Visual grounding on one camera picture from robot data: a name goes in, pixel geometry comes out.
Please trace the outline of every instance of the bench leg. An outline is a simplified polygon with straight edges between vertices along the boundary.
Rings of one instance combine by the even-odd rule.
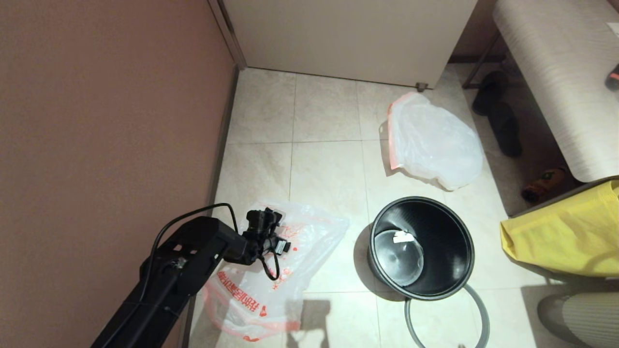
[[[471,70],[469,76],[466,78],[466,81],[464,81],[464,83],[462,84],[462,89],[479,88],[479,84],[471,84],[470,82],[473,81],[473,78],[477,74],[477,71],[479,71],[479,68],[482,67],[483,62],[486,60],[486,56],[488,56],[490,50],[492,50],[492,48],[495,46],[496,41],[499,39],[499,36],[501,36],[501,33],[497,30],[495,35],[492,37],[492,40],[490,40],[488,46],[479,57],[477,63],[475,63],[475,67],[473,67],[473,70]]]

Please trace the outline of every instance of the yellow bag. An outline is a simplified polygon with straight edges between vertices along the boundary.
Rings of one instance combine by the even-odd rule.
[[[512,258],[552,271],[619,276],[619,180],[501,222]]]

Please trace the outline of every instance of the tile floor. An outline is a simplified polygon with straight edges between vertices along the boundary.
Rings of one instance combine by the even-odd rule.
[[[489,137],[487,120],[476,120],[469,110],[470,92],[460,87],[463,71],[448,65],[436,88],[424,94],[482,138]],[[346,216],[351,226],[305,291],[301,331],[243,341],[210,323],[199,294],[191,348],[414,347],[402,298],[376,281],[366,262],[370,222],[387,203],[413,195],[447,204],[468,226],[477,256],[469,284],[491,316],[489,347],[536,347],[536,342],[544,348],[571,347],[526,310],[534,305],[526,305],[521,288],[547,280],[503,253],[498,223],[507,213],[487,160],[472,184],[453,192],[389,169],[387,107],[411,90],[260,69],[241,72],[217,202],[231,203],[243,216],[258,199],[291,200]],[[499,156],[486,149],[490,155]],[[514,176],[501,180],[510,183]],[[215,216],[230,223],[225,212]],[[474,347],[481,330],[477,308],[464,291],[442,301],[414,301],[413,320],[428,347]]]

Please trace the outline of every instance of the black cable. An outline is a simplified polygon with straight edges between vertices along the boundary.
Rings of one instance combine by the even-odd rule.
[[[264,267],[264,272],[267,274],[267,277],[269,277],[269,279],[272,281],[276,281],[279,278],[279,262],[277,261],[277,254],[273,252],[273,258],[275,259],[275,277],[273,277],[271,271],[269,271],[269,267],[264,260],[264,256],[260,255],[258,256],[258,258],[260,259],[260,261],[262,261],[262,266]]]
[[[232,216],[232,223],[234,224],[234,231],[236,232],[236,234],[238,234],[238,227],[236,226],[236,217],[234,215],[234,210],[232,209],[232,206],[229,205],[228,203],[217,203],[217,204],[213,204],[211,206],[207,206],[207,207],[202,207],[200,209],[196,209],[194,211],[188,212],[186,214],[183,214],[183,215],[173,219],[172,221],[168,222],[165,226],[163,226],[161,231],[159,231],[159,233],[157,234],[157,237],[155,237],[155,241],[153,242],[153,247],[150,249],[149,264],[146,267],[146,276],[144,277],[144,285],[142,286],[142,292],[140,293],[140,298],[138,299],[137,304],[133,307],[133,309],[131,310],[129,315],[127,315],[124,318],[123,322],[116,328],[114,333],[112,335],[110,335],[108,340],[103,344],[102,348],[105,348],[105,347],[108,346],[108,344],[110,344],[110,342],[114,339],[114,337],[116,337],[116,335],[127,324],[129,319],[131,319],[131,317],[134,314],[136,314],[137,309],[141,305],[144,304],[144,303],[142,303],[142,301],[143,301],[144,297],[146,296],[146,290],[148,289],[148,284],[149,284],[149,280],[150,280],[150,273],[152,272],[152,267],[153,267],[153,259],[155,258],[155,252],[157,251],[157,248],[159,247],[159,243],[161,242],[161,238],[163,237],[163,234],[168,230],[168,228],[170,228],[175,223],[177,223],[177,222],[179,222],[179,221],[181,221],[181,220],[183,220],[183,219],[185,219],[187,217],[195,215],[195,214],[197,214],[199,212],[208,211],[208,210],[215,209],[217,207],[223,207],[223,206],[228,207],[228,209],[230,210],[230,215]]]

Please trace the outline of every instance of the baseboard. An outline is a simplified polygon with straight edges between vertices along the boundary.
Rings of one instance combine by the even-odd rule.
[[[222,125],[219,129],[219,138],[217,140],[217,160],[215,161],[215,170],[213,171],[213,177],[210,182],[210,194],[207,198],[207,205],[215,203],[215,195],[217,194],[217,184],[219,182],[219,175],[222,171],[223,152],[226,148],[226,141],[228,139],[228,129],[230,128],[230,118],[232,118],[232,106],[234,105],[234,97],[236,94],[236,84],[238,82],[239,69],[235,65],[234,73],[232,77],[232,85],[230,86],[230,94],[228,96],[228,102],[226,108],[223,111]],[[191,322],[193,320],[194,307],[196,305],[196,297],[192,296],[189,299],[189,303],[185,308],[186,318],[183,320],[181,327],[181,340],[179,342],[180,348],[189,347],[189,335],[191,334]]]
[[[447,63],[477,63],[481,56],[451,56]],[[488,55],[485,63],[500,63],[505,59],[505,54]]]

